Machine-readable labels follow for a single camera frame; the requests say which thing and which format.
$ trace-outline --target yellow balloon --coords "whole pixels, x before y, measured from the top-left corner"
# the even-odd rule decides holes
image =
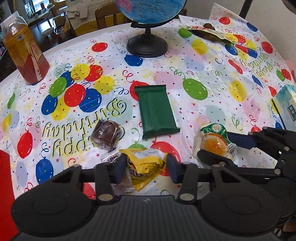
[[[204,55],[208,51],[208,46],[199,38],[193,40],[191,46],[199,55]]]
[[[232,81],[229,85],[228,90],[231,96],[238,102],[244,101],[244,99],[247,97],[247,91],[245,87],[238,80]]]
[[[243,61],[247,61],[248,56],[249,56],[248,54],[246,54],[244,51],[242,51],[240,49],[237,49],[237,53]]]
[[[10,124],[11,124],[11,114],[9,113],[2,121],[2,128],[4,132],[6,132],[7,127],[9,127]]]
[[[94,88],[100,92],[101,95],[105,95],[114,89],[114,85],[114,79],[109,76],[102,76],[94,83]]]
[[[246,45],[246,47],[248,47],[250,49],[256,50],[256,45],[251,40],[247,40],[245,45]]]
[[[235,37],[233,34],[225,34],[226,39],[228,39],[229,41],[233,42],[233,43],[238,43],[238,39],[237,37]]]
[[[60,121],[64,119],[69,113],[70,107],[65,104],[64,96],[58,98],[57,107],[53,113],[51,113],[52,118],[55,121]]]
[[[87,64],[76,64],[71,69],[71,78],[75,81],[84,80],[90,73],[91,69]]]

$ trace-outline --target plastic bottle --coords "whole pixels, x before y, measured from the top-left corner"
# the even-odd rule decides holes
[[[16,11],[0,26],[4,45],[26,82],[35,84],[44,79],[49,63],[35,43],[25,20]]]

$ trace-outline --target green snack package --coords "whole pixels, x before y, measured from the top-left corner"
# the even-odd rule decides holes
[[[143,125],[143,139],[179,133],[168,100],[166,85],[136,86]]]

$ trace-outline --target green balloon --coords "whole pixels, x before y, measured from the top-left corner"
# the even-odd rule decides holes
[[[185,79],[183,81],[183,88],[195,100],[204,100],[207,98],[207,88],[201,82],[194,79]]]
[[[7,109],[11,108],[11,105],[14,102],[14,100],[15,100],[15,93],[13,92],[12,96],[10,97],[10,99],[9,99],[9,101],[7,103]]]
[[[276,71],[276,75],[278,76],[278,78],[279,78],[281,81],[284,81],[284,80],[285,80],[285,77],[283,76],[283,74],[281,73],[281,71],[277,70],[277,71]]]
[[[49,88],[49,94],[51,97],[58,97],[65,91],[67,86],[67,80],[64,77],[57,78],[55,82]]]
[[[185,28],[180,28],[179,29],[179,35],[182,38],[187,39],[187,38],[189,38],[192,35],[192,33],[190,31],[188,31],[187,29],[185,29]]]

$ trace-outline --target birthday tablecloth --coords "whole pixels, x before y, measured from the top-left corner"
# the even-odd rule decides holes
[[[131,37],[143,33],[123,25],[116,32],[90,33],[45,53],[50,69],[44,80],[28,85],[18,71],[1,84],[0,149],[10,154],[15,197],[72,166],[93,168],[107,151],[96,148],[90,135],[99,119],[122,130],[117,148],[146,147],[172,153],[179,162],[205,167],[193,156],[201,126],[220,123],[228,131],[247,134],[263,126],[282,128],[271,98],[293,83],[284,60],[250,23],[215,5],[209,20],[181,18],[152,29],[168,43],[158,58],[127,52]],[[201,39],[183,24],[211,23],[235,43]],[[181,132],[142,139],[137,85],[162,85]],[[258,149],[238,148],[240,167],[273,168],[276,161]],[[94,194],[94,184],[85,186]],[[134,194],[177,195],[168,172]],[[208,192],[200,184],[199,196]]]

